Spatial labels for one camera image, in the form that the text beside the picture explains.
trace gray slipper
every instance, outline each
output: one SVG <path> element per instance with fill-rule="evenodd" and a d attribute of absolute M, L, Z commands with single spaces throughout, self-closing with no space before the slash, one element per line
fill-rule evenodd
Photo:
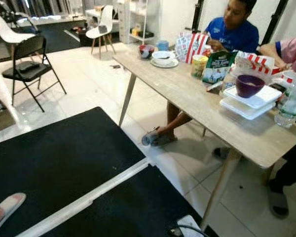
<path fill-rule="evenodd" d="M 157 139 L 155 139 L 152 143 L 151 146 L 152 147 L 159 147 L 159 146 L 163 146 L 167 143 L 170 142 L 174 142 L 177 141 L 178 138 L 177 137 L 172 137 L 169 133 L 163 134 L 161 136 L 159 136 Z"/>
<path fill-rule="evenodd" d="M 158 138 L 157 129 L 159 127 L 156 127 L 153 131 L 148 132 L 146 135 L 142 137 L 142 144 L 144 146 L 148 146 L 151 144 L 155 139 Z"/>
<path fill-rule="evenodd" d="M 285 194 L 276 193 L 267 186 L 267 195 L 272 214 L 280 219 L 286 218 L 289 210 Z"/>
<path fill-rule="evenodd" d="M 227 159 L 230 148 L 228 147 L 219 147 L 213 150 L 213 156 L 217 159 Z"/>

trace white plate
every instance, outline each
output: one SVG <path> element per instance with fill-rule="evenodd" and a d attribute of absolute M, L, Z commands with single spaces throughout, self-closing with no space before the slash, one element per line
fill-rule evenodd
<path fill-rule="evenodd" d="M 158 68 L 174 68 L 179 64 L 177 59 L 173 59 L 172 62 L 167 65 L 159 65 L 153 59 L 150 62 L 151 64 L 153 64 L 155 67 L 158 67 Z"/>
<path fill-rule="evenodd" d="M 282 92 L 265 85 L 262 90 L 259 91 L 256 95 L 251 96 L 250 98 L 243 98 L 238 95 L 236 86 L 233 86 L 226 89 L 223 94 L 232 97 L 235 100 L 240 101 L 253 109 L 260 109 L 271 102 L 275 102 L 278 98 L 281 97 Z"/>
<path fill-rule="evenodd" d="M 229 109 L 235 112 L 236 114 L 241 115 L 245 119 L 254 120 L 260 115 L 264 114 L 265 112 L 275 107 L 275 102 L 266 104 L 260 109 L 253 109 L 231 97 L 226 97 L 221 100 L 220 105 L 225 107 L 226 109 Z"/>

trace bowl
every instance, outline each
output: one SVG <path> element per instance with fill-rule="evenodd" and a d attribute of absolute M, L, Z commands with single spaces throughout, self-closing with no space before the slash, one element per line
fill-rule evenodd
<path fill-rule="evenodd" d="M 243 98 L 250 98 L 257 94 L 264 85 L 265 82 L 262 79 L 250 75 L 241 75 L 236 81 L 238 95 Z"/>
<path fill-rule="evenodd" d="M 154 52 L 154 47 L 152 45 L 140 45 L 138 50 L 142 59 L 149 59 Z"/>
<path fill-rule="evenodd" d="M 175 54 L 170 51 L 158 51 L 152 54 L 154 62 L 161 66 L 170 64 L 175 57 Z"/>

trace wooden table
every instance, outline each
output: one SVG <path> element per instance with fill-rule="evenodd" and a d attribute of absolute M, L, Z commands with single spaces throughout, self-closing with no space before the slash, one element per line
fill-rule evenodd
<path fill-rule="evenodd" d="M 296 125 L 290 129 L 277 126 L 273 111 L 249 121 L 225 110 L 219 104 L 222 98 L 206 92 L 205 85 L 190 75 L 191 65 L 180 63 L 172 69 L 161 69 L 149 61 L 140 60 L 136 52 L 126 52 L 113 58 L 132 73 L 119 126 L 123 122 L 135 80 L 139 78 L 232 147 L 207 205 L 201 223 L 203 230 L 242 155 L 262 168 L 269 168 L 296 145 Z"/>

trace water bottle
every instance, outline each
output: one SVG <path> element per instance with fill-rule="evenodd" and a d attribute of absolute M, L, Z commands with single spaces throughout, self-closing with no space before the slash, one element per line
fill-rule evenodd
<path fill-rule="evenodd" d="M 296 85 L 290 92 L 288 100 L 275 116 L 275 122 L 282 127 L 290 128 L 296 120 Z"/>

